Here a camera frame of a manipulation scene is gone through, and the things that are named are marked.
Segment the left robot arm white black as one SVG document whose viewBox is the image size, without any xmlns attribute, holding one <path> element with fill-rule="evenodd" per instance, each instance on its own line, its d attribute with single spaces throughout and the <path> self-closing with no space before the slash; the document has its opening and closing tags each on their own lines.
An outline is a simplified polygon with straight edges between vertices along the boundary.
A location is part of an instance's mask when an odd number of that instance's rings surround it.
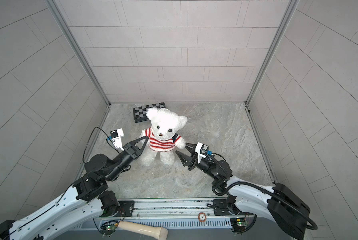
<svg viewBox="0 0 358 240">
<path fill-rule="evenodd" d="M 46 240 L 86 220 L 121 214 L 119 202 L 115 193 L 108 189 L 108 182 L 115 181 L 142 155 L 148 140 L 144 136 L 126 143 L 114 159 L 104 154 L 94 155 L 85 163 L 86 173 L 59 197 L 18 221 L 2 222 L 0 239 Z"/>
</svg>

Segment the white teddy bear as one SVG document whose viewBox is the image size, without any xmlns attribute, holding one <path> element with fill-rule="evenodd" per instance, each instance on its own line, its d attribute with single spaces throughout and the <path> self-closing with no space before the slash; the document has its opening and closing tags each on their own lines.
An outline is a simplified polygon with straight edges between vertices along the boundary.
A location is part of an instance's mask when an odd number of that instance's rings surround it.
<svg viewBox="0 0 358 240">
<path fill-rule="evenodd" d="M 171 139 L 174 134 L 178 134 L 178 131 L 181 130 L 188 121 L 187 117 L 179 116 L 166 108 L 147 109 L 147 118 L 151 122 L 150 128 L 152 129 L 153 134 L 159 140 Z M 186 140 L 182 137 L 182 140 L 178 142 L 178 145 L 175 148 L 182 150 L 185 146 Z M 155 152 L 149 148 L 147 143 L 146 149 L 141 155 L 142 164 L 146 167 L 150 166 L 154 162 L 157 154 L 160 155 L 163 164 L 172 165 L 174 163 L 174 150 L 169 152 Z"/>
</svg>

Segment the red white striped knit sweater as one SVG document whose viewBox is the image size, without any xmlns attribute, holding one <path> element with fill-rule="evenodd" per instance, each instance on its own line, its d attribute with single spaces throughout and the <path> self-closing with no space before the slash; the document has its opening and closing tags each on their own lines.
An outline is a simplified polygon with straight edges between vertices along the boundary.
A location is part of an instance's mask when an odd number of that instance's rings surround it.
<svg viewBox="0 0 358 240">
<path fill-rule="evenodd" d="M 178 134 L 174 134 L 171 139 L 159 140 L 152 132 L 151 128 L 142 131 L 143 137 L 148 137 L 148 146 L 155 152 L 169 152 L 172 151 L 178 142 L 182 140 L 182 137 Z"/>
</svg>

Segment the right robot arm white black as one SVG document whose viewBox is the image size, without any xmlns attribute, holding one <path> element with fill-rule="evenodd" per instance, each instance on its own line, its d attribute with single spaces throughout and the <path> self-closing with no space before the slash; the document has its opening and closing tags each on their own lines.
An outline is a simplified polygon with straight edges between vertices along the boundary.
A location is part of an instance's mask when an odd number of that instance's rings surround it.
<svg viewBox="0 0 358 240">
<path fill-rule="evenodd" d="M 306 230 L 318 230 L 309 216 L 310 207 L 284 184 L 263 186 L 234 176 L 226 159 L 211 152 L 208 145 L 187 143 L 185 149 L 188 155 L 175 152 L 182 165 L 189 171 L 198 168 L 213 178 L 212 192 L 219 197 L 227 196 L 224 211 L 235 216 L 243 213 L 266 218 L 297 240 L 304 238 Z"/>
</svg>

